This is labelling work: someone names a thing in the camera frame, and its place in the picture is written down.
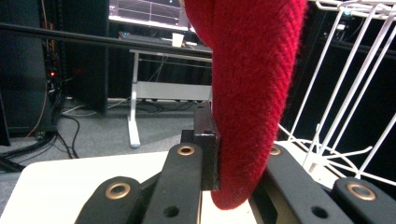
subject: metal grommet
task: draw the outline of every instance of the metal grommet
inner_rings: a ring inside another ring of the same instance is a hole
[[[182,156],[190,156],[191,154],[194,153],[194,148],[193,147],[186,147],[186,146],[180,147],[177,150],[177,153],[182,155]]]
[[[346,189],[355,197],[364,201],[373,201],[375,199],[374,192],[363,186],[362,184],[350,183],[346,185]]]
[[[272,147],[272,148],[271,148],[271,152],[270,152],[271,155],[277,156],[277,155],[279,155],[280,153],[282,153],[282,151],[281,151],[279,148],[277,148],[277,147]]]
[[[106,190],[106,197],[111,200],[117,200],[125,197],[129,191],[131,191],[131,186],[127,183],[114,183],[111,184]]]

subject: white metal rack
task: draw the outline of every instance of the white metal rack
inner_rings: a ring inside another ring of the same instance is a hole
[[[393,41],[394,36],[396,35],[396,27],[391,31],[389,28],[392,23],[395,21],[396,16],[396,0],[393,1],[365,1],[365,0],[353,0],[353,1],[332,1],[332,0],[310,0],[315,2],[317,7],[322,10],[331,10],[338,11],[337,17],[333,23],[331,32],[327,38],[324,49],[320,55],[318,65],[312,76],[308,89],[305,93],[303,102],[300,106],[299,112],[293,126],[290,131],[286,130],[279,124],[280,130],[282,130],[285,134],[288,135],[289,139],[287,141],[279,141],[276,142],[284,146],[290,151],[290,153],[300,162],[300,164],[305,168],[305,170],[312,175],[312,177],[318,181],[319,183],[332,188],[333,182],[340,177],[346,177],[341,171],[346,170],[352,172],[356,178],[361,178],[362,176],[366,176],[392,186],[396,187],[396,181],[383,178],[378,175],[368,174],[364,172],[367,165],[372,160],[375,153],[380,149],[381,144],[388,136],[391,131],[393,125],[396,122],[396,111],[394,116],[390,118],[390,122],[386,129],[383,131],[382,135],[379,137],[376,143],[374,143],[373,147],[367,147],[363,150],[358,151],[350,151],[347,153],[340,153],[337,151],[337,145],[340,142],[343,134],[348,127],[350,120],[353,118],[356,108],[359,106],[362,97],[364,96],[365,91],[372,78],[375,75],[375,72],[380,65],[382,59],[384,58],[387,50],[389,49],[390,44]],[[332,42],[332,38],[334,33],[339,25],[339,21],[343,15],[343,13],[350,13],[351,15],[363,17],[365,18],[364,24],[361,27],[359,35],[353,45],[352,50],[347,57],[344,68],[339,75],[336,86],[332,91],[332,96],[327,103],[326,109],[321,117],[321,121],[316,128],[315,135],[311,140],[299,139],[297,136],[294,136],[294,131],[296,130],[297,125],[299,124],[300,117],[304,112],[304,106],[307,99],[310,96],[312,87],[315,85],[315,80],[317,76],[319,76],[319,69],[322,65],[324,58],[326,57],[326,53],[328,48]],[[357,49],[361,44],[361,41],[364,35],[367,32],[367,28],[372,20],[383,20],[383,26],[381,30],[378,32],[374,44],[371,46],[369,53],[367,54],[359,73],[357,74],[354,82],[349,87],[348,94],[343,100],[341,107],[339,108],[337,115],[334,119],[330,119],[329,112],[333,108],[334,100],[337,97],[337,93],[340,90],[341,85],[343,84],[346,73],[351,65],[352,60],[354,59]],[[384,47],[382,48],[379,57],[374,62],[375,55],[377,54],[379,47],[384,41],[387,33],[390,32],[389,38],[386,40]],[[374,63],[374,67],[371,72],[368,74],[367,71],[369,66]],[[352,108],[348,110],[349,105],[353,104]],[[330,130],[325,134],[324,139],[319,139],[319,135],[322,132],[322,128],[325,123],[331,124]],[[330,142],[335,138],[335,141],[332,146],[329,146]],[[367,158],[364,163],[358,167],[355,165],[348,157],[358,155],[358,154],[367,154]],[[334,159],[342,159],[342,162],[334,161]]]

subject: white desk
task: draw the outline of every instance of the white desk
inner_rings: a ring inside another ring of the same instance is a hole
[[[45,161],[29,165],[12,192],[0,224],[74,223],[80,209],[105,180],[122,175],[140,183],[163,168],[167,152]],[[248,203],[221,211],[204,192],[202,224],[256,223]]]
[[[134,75],[132,79],[132,93],[131,93],[131,112],[128,116],[128,129],[131,147],[140,147],[139,132],[137,130],[135,113],[136,113],[136,99],[168,99],[168,100],[199,100],[207,101],[211,98],[211,87],[201,85],[182,85],[170,83],[156,83],[156,82],[137,82],[137,75],[139,69],[139,55],[156,55],[163,57],[195,60],[199,62],[211,63],[212,59],[196,56],[186,56],[178,54],[170,54],[163,52],[151,52],[131,49],[134,53]]]

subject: red knitted fabric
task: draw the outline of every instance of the red knitted fabric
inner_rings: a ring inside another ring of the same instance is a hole
[[[216,206],[235,208],[256,188],[276,138],[306,0],[185,0],[213,49],[213,117],[221,136]]]

